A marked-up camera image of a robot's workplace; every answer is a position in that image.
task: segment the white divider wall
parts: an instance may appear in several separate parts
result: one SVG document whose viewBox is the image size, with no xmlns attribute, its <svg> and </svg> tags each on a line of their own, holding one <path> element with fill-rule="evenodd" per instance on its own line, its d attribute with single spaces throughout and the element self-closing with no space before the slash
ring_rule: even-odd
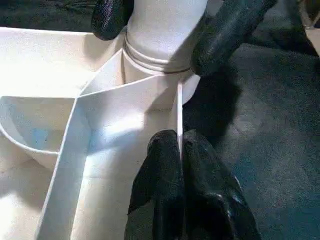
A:
<svg viewBox="0 0 320 240">
<path fill-rule="evenodd" d="M 123 239 L 148 142 L 158 131 L 182 130 L 181 99 L 177 77 L 164 76 L 78 98 L 37 239 Z"/>
<path fill-rule="evenodd" d="M 88 121 L 75 103 L 44 203 L 39 240 L 70 238 L 90 134 Z"/>
</svg>

